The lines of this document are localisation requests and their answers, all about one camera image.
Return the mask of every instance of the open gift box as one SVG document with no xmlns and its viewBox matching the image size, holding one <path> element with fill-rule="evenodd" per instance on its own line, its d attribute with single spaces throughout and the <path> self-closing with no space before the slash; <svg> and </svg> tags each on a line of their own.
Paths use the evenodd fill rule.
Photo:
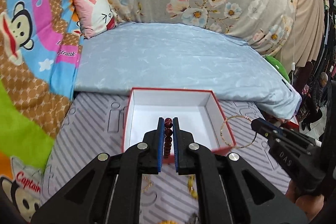
<svg viewBox="0 0 336 224">
<path fill-rule="evenodd" d="M 142 142 L 146 132 L 157 129 L 160 117 L 178 118 L 181 130 L 193 134 L 194 141 L 213 153 L 226 155 L 231 147 L 221 137 L 221 126 L 226 119 L 211 90 L 180 90 L 132 88 L 124 126 L 122 152 Z M 224 139 L 236 145 L 228 123 L 223 127 Z M 168 159 L 174 162 L 174 144 Z"/>
</svg>

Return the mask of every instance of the elderly woman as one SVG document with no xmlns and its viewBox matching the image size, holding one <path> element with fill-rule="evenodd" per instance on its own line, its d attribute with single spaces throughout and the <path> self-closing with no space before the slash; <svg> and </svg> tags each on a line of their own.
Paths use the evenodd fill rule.
<svg viewBox="0 0 336 224">
<path fill-rule="evenodd" d="M 310 92 L 311 98 L 307 100 L 307 107 L 309 109 L 309 115 L 302 121 L 302 130 L 305 130 L 306 126 L 311 130 L 310 124 L 318 121 L 322 117 L 322 111 L 320 110 L 321 96 L 323 88 L 328 82 L 328 75 L 325 72 L 320 74 L 320 79 L 317 81 Z"/>
</svg>

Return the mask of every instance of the gold bracelet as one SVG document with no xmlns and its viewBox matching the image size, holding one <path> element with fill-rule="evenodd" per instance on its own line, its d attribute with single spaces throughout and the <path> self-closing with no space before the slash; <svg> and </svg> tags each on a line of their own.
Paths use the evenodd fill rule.
<svg viewBox="0 0 336 224">
<path fill-rule="evenodd" d="M 149 177 L 145 176 L 144 174 L 142 175 L 142 179 L 148 182 L 148 185 L 144 189 L 141 189 L 141 193 L 143 194 L 153 185 L 153 182 L 150 180 Z"/>
<path fill-rule="evenodd" d="M 178 223 L 172 220 L 165 220 L 165 221 L 159 222 L 158 224 L 178 224 Z"/>
<path fill-rule="evenodd" d="M 233 146 L 231 143 L 227 142 L 227 141 L 224 139 L 224 137 L 223 137 L 223 128 L 224 128 L 224 126 L 226 125 L 227 121 L 230 120 L 230 119 L 233 119 L 233 118 L 244 118 L 244 119 L 247 119 L 247 120 L 249 120 L 250 122 L 252 122 L 252 119 L 251 119 L 250 117 L 248 117 L 248 116 L 244 116 L 244 115 L 234 115 L 234 116 L 230 116 L 229 118 L 226 118 L 226 119 L 224 120 L 224 122 L 223 122 L 221 128 L 220 128 L 220 136 L 222 137 L 222 140 L 224 141 L 224 143 L 225 143 L 227 146 L 229 146 L 229 147 L 231 147 L 231 148 L 240 149 L 240 148 L 245 148 L 245 147 L 250 146 L 250 145 L 255 141 L 255 139 L 257 138 L 257 132 L 255 133 L 252 142 L 250 142 L 250 143 L 247 144 L 247 145 L 243 145 L 243 146 L 238 146 L 238 145 Z"/>
<path fill-rule="evenodd" d="M 190 195 L 194 199 L 198 199 L 197 192 L 194 188 L 194 180 L 195 180 L 195 175 L 189 175 L 188 176 L 188 190 L 189 190 Z"/>
</svg>

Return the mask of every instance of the black jacket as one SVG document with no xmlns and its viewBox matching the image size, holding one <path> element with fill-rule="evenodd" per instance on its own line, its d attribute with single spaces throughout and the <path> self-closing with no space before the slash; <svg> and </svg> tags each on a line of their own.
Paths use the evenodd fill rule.
<svg viewBox="0 0 336 224">
<path fill-rule="evenodd" d="M 315 108 L 320 107 L 322 92 L 323 87 L 321 86 L 321 83 L 318 80 L 311 91 L 311 100 Z"/>
</svg>

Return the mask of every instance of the folded blue blanket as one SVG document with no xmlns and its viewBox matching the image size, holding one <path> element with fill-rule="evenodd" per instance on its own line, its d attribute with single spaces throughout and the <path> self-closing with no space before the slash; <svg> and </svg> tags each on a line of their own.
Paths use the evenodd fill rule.
<svg viewBox="0 0 336 224">
<path fill-rule="evenodd" d="M 132 87 L 213 90 L 290 119 L 301 96 L 248 44 L 182 24 L 125 23 L 84 41 L 76 91 L 128 95 Z"/>
</svg>

